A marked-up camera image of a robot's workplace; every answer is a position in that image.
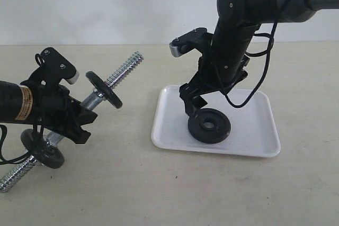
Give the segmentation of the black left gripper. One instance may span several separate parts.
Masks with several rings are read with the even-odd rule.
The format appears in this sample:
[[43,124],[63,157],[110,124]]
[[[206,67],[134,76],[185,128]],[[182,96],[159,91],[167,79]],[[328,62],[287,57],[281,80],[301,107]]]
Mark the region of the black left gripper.
[[31,87],[33,107],[31,120],[50,131],[69,138],[75,144],[85,144],[91,133],[82,125],[93,123],[98,114],[93,112],[93,100],[82,102],[72,98],[63,85],[40,84]]

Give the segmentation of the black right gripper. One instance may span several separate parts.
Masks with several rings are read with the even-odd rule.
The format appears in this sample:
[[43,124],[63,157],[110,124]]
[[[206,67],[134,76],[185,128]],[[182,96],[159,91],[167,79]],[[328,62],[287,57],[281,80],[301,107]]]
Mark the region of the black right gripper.
[[247,77],[243,70],[249,58],[245,51],[249,45],[247,32],[208,32],[207,47],[198,60],[198,70],[191,80],[180,88],[185,113],[195,117],[207,105],[201,96],[212,92],[228,92]]

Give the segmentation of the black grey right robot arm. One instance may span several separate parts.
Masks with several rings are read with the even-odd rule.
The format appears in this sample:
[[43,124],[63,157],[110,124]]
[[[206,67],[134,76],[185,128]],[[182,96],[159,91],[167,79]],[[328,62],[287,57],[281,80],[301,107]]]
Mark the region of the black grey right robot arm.
[[245,66],[252,55],[247,48],[259,36],[262,24],[302,23],[320,10],[338,8],[338,0],[217,0],[218,21],[214,33],[196,28],[171,42],[175,57],[191,50],[201,52],[198,70],[180,87],[188,116],[206,105],[204,94],[223,95],[247,77]]

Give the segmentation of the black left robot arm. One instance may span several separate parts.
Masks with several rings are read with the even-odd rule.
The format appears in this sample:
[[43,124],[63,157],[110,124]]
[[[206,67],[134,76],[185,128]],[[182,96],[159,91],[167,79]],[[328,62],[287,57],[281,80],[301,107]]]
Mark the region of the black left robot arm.
[[85,144],[91,133],[82,126],[96,118],[97,114],[81,106],[63,85],[47,92],[45,86],[29,81],[21,85],[1,81],[2,123],[41,125],[75,144]]

